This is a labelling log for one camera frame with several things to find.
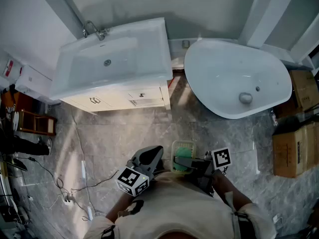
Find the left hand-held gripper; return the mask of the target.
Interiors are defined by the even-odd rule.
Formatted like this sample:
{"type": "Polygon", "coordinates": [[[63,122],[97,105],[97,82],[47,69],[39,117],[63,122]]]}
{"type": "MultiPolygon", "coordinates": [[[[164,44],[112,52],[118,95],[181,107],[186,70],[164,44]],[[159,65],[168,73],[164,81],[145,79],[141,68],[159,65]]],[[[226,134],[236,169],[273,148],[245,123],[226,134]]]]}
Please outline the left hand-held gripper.
{"type": "Polygon", "coordinates": [[[118,188],[133,197],[141,194],[150,186],[154,174],[164,170],[162,156],[161,145],[139,149],[126,166],[120,169],[115,179],[118,188]]]}

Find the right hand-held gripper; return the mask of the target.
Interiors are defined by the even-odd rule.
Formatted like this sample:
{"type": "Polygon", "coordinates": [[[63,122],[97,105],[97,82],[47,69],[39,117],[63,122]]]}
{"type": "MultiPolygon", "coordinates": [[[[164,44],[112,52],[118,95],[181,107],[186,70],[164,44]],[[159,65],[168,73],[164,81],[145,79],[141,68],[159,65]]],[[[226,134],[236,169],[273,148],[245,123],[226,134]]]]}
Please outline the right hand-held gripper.
{"type": "Polygon", "coordinates": [[[192,159],[180,156],[174,158],[174,168],[176,170],[192,169],[192,182],[210,196],[214,193],[213,174],[220,169],[225,173],[230,165],[229,148],[207,151],[204,158],[192,159]]]}

